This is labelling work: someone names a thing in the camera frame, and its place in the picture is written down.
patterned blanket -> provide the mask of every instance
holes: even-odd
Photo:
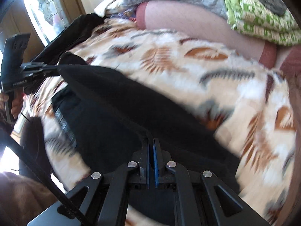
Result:
[[[280,71],[246,60],[223,44],[174,30],[139,30],[123,19],[107,20],[70,52],[156,90],[214,130],[220,144],[241,157],[239,196],[269,223],[276,222],[292,177],[296,135],[289,88]],[[42,119],[56,174],[72,189],[90,169],[54,117],[51,97],[66,85],[62,77],[47,78],[26,103],[31,116]],[[127,220],[158,225],[130,207]]]

green patterned blanket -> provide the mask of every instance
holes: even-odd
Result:
[[[280,17],[259,0],[225,0],[225,3],[228,24],[233,30],[284,46],[301,43],[301,30],[288,9]]]

blue strip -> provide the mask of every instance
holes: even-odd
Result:
[[[156,153],[156,145],[154,144],[154,170],[155,170],[155,185],[156,188],[159,187],[159,169],[158,169],[158,162],[157,162],[157,153]]]

metal screw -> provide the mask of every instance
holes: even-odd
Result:
[[[136,161],[130,161],[128,163],[128,167],[136,167],[137,166],[137,162]]]
[[[168,163],[167,163],[167,166],[168,167],[175,167],[177,164],[174,162],[174,161],[169,161]]]
[[[203,176],[204,176],[204,177],[211,177],[211,176],[212,176],[212,172],[211,172],[211,171],[208,171],[208,170],[203,171]]]
[[[93,172],[91,175],[91,178],[93,179],[99,179],[101,177],[100,172]]]

brown fur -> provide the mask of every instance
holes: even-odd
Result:
[[[56,201],[42,184],[14,173],[0,173],[0,205],[17,226],[26,226]]]

